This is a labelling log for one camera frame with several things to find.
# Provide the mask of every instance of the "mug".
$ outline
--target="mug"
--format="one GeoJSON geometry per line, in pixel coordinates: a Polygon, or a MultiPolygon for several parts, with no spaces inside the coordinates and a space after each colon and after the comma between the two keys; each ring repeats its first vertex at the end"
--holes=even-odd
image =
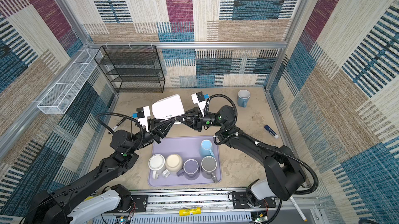
{"type": "Polygon", "coordinates": [[[186,177],[188,180],[195,180],[200,175],[200,168],[198,165],[197,160],[195,159],[188,159],[184,162],[183,169],[177,172],[177,176],[186,177]]]}
{"type": "Polygon", "coordinates": [[[169,174],[163,172],[166,170],[165,167],[165,157],[161,154],[153,155],[148,161],[148,167],[152,170],[152,179],[157,179],[159,175],[162,175],[164,178],[168,177],[169,174]]]}
{"type": "Polygon", "coordinates": [[[214,157],[211,156],[204,157],[201,161],[202,176],[207,179],[212,179],[213,182],[218,182],[215,173],[216,167],[217,167],[217,162],[214,157]]]}
{"type": "Polygon", "coordinates": [[[238,91],[238,98],[237,98],[237,104],[238,106],[241,107],[247,107],[247,102],[249,100],[249,97],[251,97],[251,93],[248,92],[247,90],[239,90],[238,91]]]}
{"type": "Polygon", "coordinates": [[[165,175],[177,175],[177,172],[183,167],[183,159],[178,154],[172,154],[167,157],[165,161],[166,170],[162,172],[162,176],[165,175]]]}
{"type": "Polygon", "coordinates": [[[215,154],[212,151],[212,142],[210,140],[205,139],[201,142],[199,154],[201,155],[201,157],[207,157],[209,155],[215,157],[215,154]]]}

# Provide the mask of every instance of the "white wire basket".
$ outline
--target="white wire basket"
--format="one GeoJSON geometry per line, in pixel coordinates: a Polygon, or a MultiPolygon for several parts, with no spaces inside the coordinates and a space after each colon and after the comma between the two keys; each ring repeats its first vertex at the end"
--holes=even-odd
{"type": "Polygon", "coordinates": [[[57,83],[47,92],[37,105],[44,114],[65,114],[83,85],[90,77],[96,62],[98,49],[87,48],[76,58],[57,83]]]}

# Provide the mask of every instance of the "white pen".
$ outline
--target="white pen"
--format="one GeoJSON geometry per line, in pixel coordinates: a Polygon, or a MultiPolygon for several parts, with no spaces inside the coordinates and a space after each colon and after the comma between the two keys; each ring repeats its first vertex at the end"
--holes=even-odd
{"type": "Polygon", "coordinates": [[[303,214],[302,210],[299,208],[297,202],[294,200],[294,197],[290,197],[290,200],[292,201],[292,204],[294,205],[294,207],[297,209],[299,215],[301,216],[303,221],[308,221],[306,219],[306,216],[303,214]]]}

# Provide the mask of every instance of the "purple mug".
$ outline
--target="purple mug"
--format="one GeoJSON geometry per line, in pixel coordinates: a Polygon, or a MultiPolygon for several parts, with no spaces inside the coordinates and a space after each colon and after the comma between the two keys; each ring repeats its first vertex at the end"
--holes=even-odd
{"type": "Polygon", "coordinates": [[[186,177],[188,180],[195,180],[200,175],[200,166],[195,159],[185,161],[183,168],[177,172],[177,176],[186,177]]]}

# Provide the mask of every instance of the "patterned fabric wall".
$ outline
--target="patterned fabric wall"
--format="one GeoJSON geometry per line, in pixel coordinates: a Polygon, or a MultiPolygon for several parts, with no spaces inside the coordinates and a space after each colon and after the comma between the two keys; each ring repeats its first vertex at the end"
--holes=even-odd
{"type": "Polygon", "coordinates": [[[64,115],[38,115],[1,161],[1,215],[23,217],[36,193],[78,179],[101,128],[95,116],[107,112],[113,98],[96,68],[64,115]]]}
{"type": "Polygon", "coordinates": [[[81,47],[54,0],[0,0],[0,135],[81,47]]]}
{"type": "Polygon", "coordinates": [[[265,86],[278,49],[158,50],[165,87],[265,86]]]}
{"type": "Polygon", "coordinates": [[[399,0],[310,0],[270,93],[331,223],[399,223],[399,0]]]}
{"type": "Polygon", "coordinates": [[[66,0],[95,42],[283,41],[298,0],[66,0]]]}

